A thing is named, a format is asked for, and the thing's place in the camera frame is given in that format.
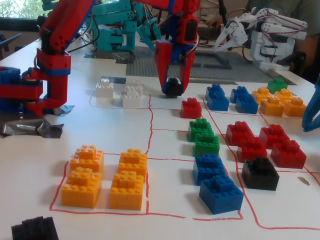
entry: lego baseplate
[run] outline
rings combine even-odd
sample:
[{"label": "lego baseplate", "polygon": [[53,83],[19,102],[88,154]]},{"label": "lego baseplate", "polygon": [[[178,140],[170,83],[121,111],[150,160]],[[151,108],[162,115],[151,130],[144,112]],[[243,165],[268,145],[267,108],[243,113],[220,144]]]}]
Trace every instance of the lego baseplate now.
[{"label": "lego baseplate", "polygon": [[[136,46],[134,50],[136,56],[133,62],[126,65],[127,76],[158,77],[154,61],[154,52],[144,46]],[[217,79],[230,80],[247,83],[268,83],[272,80],[263,73],[256,65],[246,62],[244,58],[236,52],[219,52],[218,58],[213,51],[197,50],[194,67],[191,69],[191,79]],[[228,61],[221,62],[219,57]],[[179,78],[180,68],[171,64],[168,68],[168,78]]]}]

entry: white lego brick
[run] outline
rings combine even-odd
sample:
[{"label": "white lego brick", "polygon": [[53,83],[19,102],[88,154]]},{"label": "white lego brick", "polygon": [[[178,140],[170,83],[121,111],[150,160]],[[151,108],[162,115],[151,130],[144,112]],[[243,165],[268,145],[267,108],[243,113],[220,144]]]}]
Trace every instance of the white lego brick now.
[{"label": "white lego brick", "polygon": [[137,88],[137,87],[141,86],[141,83],[139,80],[128,80],[128,81],[126,81],[126,85]]},{"label": "white lego brick", "polygon": [[128,96],[125,92],[122,93],[122,106],[124,109],[139,109],[141,108],[141,95]]},{"label": "white lego brick", "polygon": [[109,78],[101,78],[100,83],[101,83],[101,86],[103,87],[109,87],[110,84],[112,84]]},{"label": "white lego brick", "polygon": [[97,98],[113,98],[114,97],[114,84],[109,83],[109,86],[103,86],[101,82],[96,84],[95,96]]},{"label": "white lego brick", "polygon": [[136,88],[136,91],[142,96],[144,94],[144,86],[139,80],[131,80],[126,82],[126,86]]},{"label": "white lego brick", "polygon": [[137,91],[138,89],[136,87],[133,86],[125,86],[125,93],[128,97],[135,97],[140,95]]}]

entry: white robotic arm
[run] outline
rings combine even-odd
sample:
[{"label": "white robotic arm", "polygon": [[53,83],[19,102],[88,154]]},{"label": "white robotic arm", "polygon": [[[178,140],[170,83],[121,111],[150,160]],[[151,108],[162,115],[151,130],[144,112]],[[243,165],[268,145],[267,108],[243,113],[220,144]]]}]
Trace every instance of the white robotic arm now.
[{"label": "white robotic arm", "polygon": [[[307,23],[290,17],[279,15],[279,12],[270,8],[263,8],[256,15],[245,13],[235,17],[227,23],[221,35],[216,40],[215,51],[243,45],[247,40],[245,30],[255,26],[251,36],[250,55],[254,62],[260,63],[263,68],[279,69],[277,61],[293,53],[295,39],[304,40],[307,33]],[[222,46],[220,43],[230,35],[230,40]],[[287,37],[287,42],[274,42],[270,35]]]}]

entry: window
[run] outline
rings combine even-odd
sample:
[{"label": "window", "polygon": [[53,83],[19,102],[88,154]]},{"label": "window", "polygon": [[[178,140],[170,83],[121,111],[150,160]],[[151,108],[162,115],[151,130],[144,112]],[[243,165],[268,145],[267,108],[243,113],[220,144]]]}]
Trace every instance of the window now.
[{"label": "window", "polygon": [[0,17],[37,19],[45,14],[41,0],[0,0]]}]

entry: white table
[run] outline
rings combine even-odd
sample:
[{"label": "white table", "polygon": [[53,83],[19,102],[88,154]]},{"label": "white table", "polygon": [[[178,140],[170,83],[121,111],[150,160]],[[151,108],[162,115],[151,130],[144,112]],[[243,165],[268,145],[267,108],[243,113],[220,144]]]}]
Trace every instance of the white table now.
[{"label": "white table", "polygon": [[[27,70],[33,66],[37,46],[38,42],[26,46],[1,61],[0,66]],[[67,104],[75,105],[75,108],[65,117],[46,116],[51,124],[65,124],[61,138],[9,136],[0,139],[0,240],[12,239],[11,226],[38,216],[53,217],[61,240],[319,239],[319,130],[303,132],[301,118],[265,116],[269,124],[280,124],[289,137],[300,144],[307,155],[306,168],[277,167],[280,180],[276,192],[242,189],[241,178],[237,176],[237,172],[241,174],[242,163],[235,161],[220,131],[225,134],[228,124],[246,121],[253,133],[259,135],[260,128],[267,127],[259,114],[238,114],[234,104],[230,104],[228,112],[208,111],[202,99],[208,84],[190,83],[182,97],[166,99],[157,78],[126,76],[125,64],[83,58],[87,51],[84,48],[72,53]],[[279,73],[297,84],[288,88],[307,104],[314,86],[293,73]],[[145,86],[142,108],[121,108],[123,85],[115,87],[113,104],[96,101],[94,91],[101,76],[140,80]],[[266,86],[262,83],[239,84],[247,87],[249,92]],[[235,87],[222,86],[227,96]],[[187,141],[190,120],[180,118],[179,111],[182,100],[190,96],[201,102],[203,117],[219,136],[223,164],[230,178],[245,191],[247,199],[243,199],[240,214],[235,211],[212,215],[199,199],[199,187],[194,185],[191,176],[193,143]],[[63,207],[60,194],[52,204],[65,166],[68,171],[66,162],[82,144],[96,145],[108,153],[97,208]],[[128,148],[148,152],[149,194],[148,198],[144,196],[141,212],[108,209],[108,192],[112,176],[117,171],[118,154]],[[303,184],[298,177],[304,177],[310,186]]]}]

